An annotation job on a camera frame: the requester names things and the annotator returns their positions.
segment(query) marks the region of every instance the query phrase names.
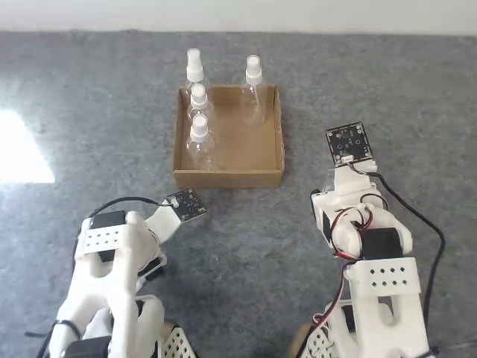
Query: open cardboard box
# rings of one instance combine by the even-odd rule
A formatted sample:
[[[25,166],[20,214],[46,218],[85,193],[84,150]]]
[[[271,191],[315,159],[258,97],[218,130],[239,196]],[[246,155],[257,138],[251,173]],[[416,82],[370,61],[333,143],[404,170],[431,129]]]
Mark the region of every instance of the open cardboard box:
[[[180,188],[265,188],[279,186],[285,168],[282,137],[282,111],[279,91],[269,86],[266,120],[259,127],[248,127],[241,118],[240,86],[213,86],[207,90],[215,105],[217,120],[210,129],[218,139],[220,170],[192,169],[186,150],[190,122],[190,98],[179,90],[174,138],[173,173]]]

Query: white wall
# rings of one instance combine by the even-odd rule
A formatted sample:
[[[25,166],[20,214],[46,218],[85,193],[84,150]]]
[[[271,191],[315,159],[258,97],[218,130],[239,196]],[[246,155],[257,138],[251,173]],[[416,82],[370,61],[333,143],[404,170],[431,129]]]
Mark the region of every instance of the white wall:
[[[477,0],[0,0],[0,30],[477,34]]]

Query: plastic bottle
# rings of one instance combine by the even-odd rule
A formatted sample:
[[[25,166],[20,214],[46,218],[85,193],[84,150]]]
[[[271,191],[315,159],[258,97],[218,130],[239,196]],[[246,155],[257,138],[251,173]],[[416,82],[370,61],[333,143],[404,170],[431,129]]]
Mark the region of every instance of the plastic bottle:
[[[200,50],[190,48],[187,51],[187,96],[191,95],[192,86],[194,84],[203,84],[208,86],[207,79],[203,75],[202,60],[200,59]]]
[[[267,86],[262,77],[260,57],[247,58],[245,84],[241,88],[241,114],[246,125],[260,126],[266,120]]]
[[[192,160],[193,169],[218,169],[217,145],[207,125],[205,115],[197,114],[194,117],[186,147]]]
[[[215,108],[207,97],[206,87],[202,84],[194,84],[191,89],[191,104],[187,110],[187,118],[192,123],[192,119],[197,114],[203,114],[207,117],[207,124],[210,127],[215,122]]]

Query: bracket with holes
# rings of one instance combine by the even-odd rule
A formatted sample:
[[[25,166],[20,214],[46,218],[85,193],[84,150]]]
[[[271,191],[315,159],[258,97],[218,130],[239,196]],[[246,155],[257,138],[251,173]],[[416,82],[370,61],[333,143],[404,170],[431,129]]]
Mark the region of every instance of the bracket with holes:
[[[354,292],[362,297],[420,293],[413,257],[359,261],[349,269],[347,276]]]
[[[186,334],[180,327],[175,327],[162,348],[162,358],[195,358]]]
[[[116,225],[89,229],[82,238],[84,254],[115,250],[121,246],[121,237],[127,225]]]
[[[322,327],[313,330],[309,335],[305,349],[302,353],[302,358],[335,358],[335,345],[328,338],[325,333],[327,328]]]

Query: red wire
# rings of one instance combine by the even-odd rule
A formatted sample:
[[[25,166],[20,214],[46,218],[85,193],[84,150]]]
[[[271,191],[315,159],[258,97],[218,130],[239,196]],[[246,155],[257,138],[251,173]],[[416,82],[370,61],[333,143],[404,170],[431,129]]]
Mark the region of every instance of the red wire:
[[[347,212],[350,211],[351,209],[357,209],[357,210],[358,210],[358,213],[359,213],[359,215],[361,216],[361,219],[362,219],[361,223],[364,221],[363,214],[361,214],[361,211],[360,211],[358,208],[356,208],[356,207],[347,207],[347,208],[343,209],[343,210],[335,217],[335,220],[333,220],[333,223],[331,224],[331,228],[330,228],[330,233],[331,233],[330,236],[331,236],[331,237],[332,237],[332,235],[333,235],[333,230],[335,229],[335,226],[337,225],[338,220],[340,219],[340,217],[342,217],[345,213],[347,213]],[[368,223],[370,224],[371,215],[372,215],[372,214],[371,214],[371,212],[370,212],[370,218],[369,218],[368,221],[367,221],[365,224],[363,224],[361,227],[364,227],[364,226],[365,226],[366,224],[368,224]],[[351,256],[351,255],[349,255],[349,254],[346,254],[346,253],[343,252],[343,251],[339,251],[334,245],[333,245],[333,247],[334,247],[335,250],[336,250],[335,256],[341,257],[341,258],[346,259],[346,260],[351,260],[351,261],[356,261],[356,260],[357,260],[356,257],[353,257],[353,256]]]
[[[338,305],[338,302],[341,299],[341,295],[343,294],[343,288],[344,288],[344,270],[346,267],[350,265],[354,265],[355,263],[346,263],[344,266],[341,268],[341,282],[340,286],[338,288],[338,291],[336,292],[335,298],[333,298],[333,301],[331,305],[329,306],[328,310],[323,314],[323,317],[321,317],[320,322],[317,324],[316,329],[322,327],[325,325],[326,321],[328,321],[328,318],[331,316],[331,313],[333,310],[336,308]]]

